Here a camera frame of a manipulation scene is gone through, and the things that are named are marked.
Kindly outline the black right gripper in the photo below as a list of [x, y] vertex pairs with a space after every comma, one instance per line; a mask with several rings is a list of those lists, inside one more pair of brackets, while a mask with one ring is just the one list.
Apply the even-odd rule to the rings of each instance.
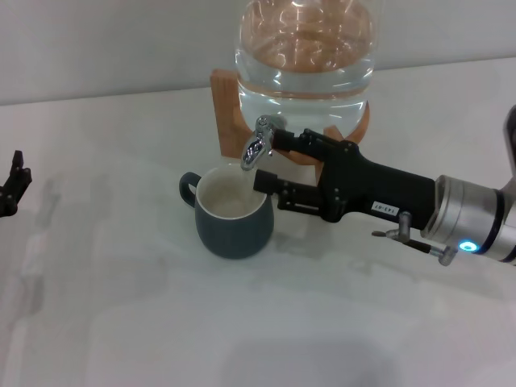
[[397, 223], [399, 214], [407, 211], [417, 230], [422, 230], [434, 213], [434, 180], [367, 160], [352, 142], [339, 142], [310, 129], [298, 136], [276, 130], [272, 147], [293, 162], [323, 162], [318, 188], [256, 171], [253, 189], [277, 195], [279, 210], [319, 214], [330, 223], [351, 212]]

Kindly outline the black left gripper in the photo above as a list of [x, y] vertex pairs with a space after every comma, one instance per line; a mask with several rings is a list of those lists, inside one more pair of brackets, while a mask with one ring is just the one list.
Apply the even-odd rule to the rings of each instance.
[[16, 150], [9, 176], [1, 186], [0, 218], [16, 214], [18, 204], [32, 182], [31, 170], [23, 168], [23, 153]]

